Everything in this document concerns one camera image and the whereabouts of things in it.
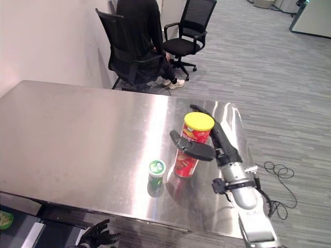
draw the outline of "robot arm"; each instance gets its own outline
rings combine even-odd
[[[203,108],[191,105],[193,110],[208,114]],[[230,191],[231,203],[239,215],[239,226],[247,248],[275,248],[281,247],[275,230],[269,217],[263,210],[263,198],[259,190],[260,181],[257,175],[257,166],[245,168],[238,150],[231,144],[224,132],[221,124],[215,120],[215,125],[210,132],[214,148],[209,145],[199,144],[199,156],[194,156],[194,151],[190,147],[197,147],[193,142],[183,138],[178,139],[179,134],[172,131],[170,136],[179,149],[182,142],[186,143],[186,148],[181,149],[191,157],[210,161],[211,149],[217,161],[218,168],[222,172],[224,179],[213,180],[213,189],[217,194],[226,194]]]
[[[119,240],[121,234],[110,234],[104,231],[110,220],[104,220],[90,227],[81,237],[78,246],[68,248],[97,248],[102,244],[114,244]]]

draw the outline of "green-lidded container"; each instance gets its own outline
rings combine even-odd
[[[5,230],[14,221],[14,215],[5,211],[0,211],[0,230]]]
[[[160,185],[162,184],[163,176],[166,173],[166,164],[160,159],[153,160],[148,166],[148,173],[148,181],[153,186]]]

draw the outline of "stainless steel table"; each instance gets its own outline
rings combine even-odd
[[[237,213],[213,192],[216,162],[200,161],[191,179],[173,173],[181,131],[195,103],[220,119],[214,101],[24,81],[0,99],[0,191],[193,231],[241,237]],[[241,121],[238,147],[253,161]],[[167,165],[161,191],[148,164]]]

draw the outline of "shoe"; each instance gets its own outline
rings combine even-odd
[[[169,84],[171,84],[171,81],[168,80],[163,80],[162,86],[167,87]]]
[[[185,80],[179,80],[177,79],[177,83],[173,84],[169,84],[168,88],[169,89],[177,89],[177,88],[182,88],[185,85]]]

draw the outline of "red can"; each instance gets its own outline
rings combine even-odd
[[[206,143],[214,124],[214,120],[209,115],[200,112],[188,113],[184,118],[182,137],[189,141]],[[177,150],[174,171],[180,177],[191,177],[198,161]]]

